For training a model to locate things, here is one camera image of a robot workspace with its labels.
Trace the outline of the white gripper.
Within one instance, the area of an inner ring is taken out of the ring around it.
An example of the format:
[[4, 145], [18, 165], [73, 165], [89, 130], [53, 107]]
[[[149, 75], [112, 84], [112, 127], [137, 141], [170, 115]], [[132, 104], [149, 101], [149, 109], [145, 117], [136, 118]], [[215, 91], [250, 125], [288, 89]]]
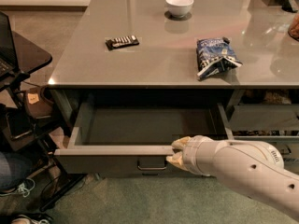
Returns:
[[206, 136], [196, 135], [192, 138], [185, 136], [171, 144], [174, 150], [183, 150], [183, 154], [167, 156], [166, 160], [181, 170], [188, 170], [195, 175], [210, 176], [217, 145], [217, 141]]

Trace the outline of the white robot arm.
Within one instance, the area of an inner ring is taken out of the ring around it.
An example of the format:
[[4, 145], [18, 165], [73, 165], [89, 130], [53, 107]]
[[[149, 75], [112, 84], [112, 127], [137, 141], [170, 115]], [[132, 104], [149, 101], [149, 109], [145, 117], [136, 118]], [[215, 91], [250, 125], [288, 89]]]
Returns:
[[284, 168], [279, 151], [262, 141], [213, 140], [196, 135], [171, 144], [166, 160], [299, 220], [299, 176]]

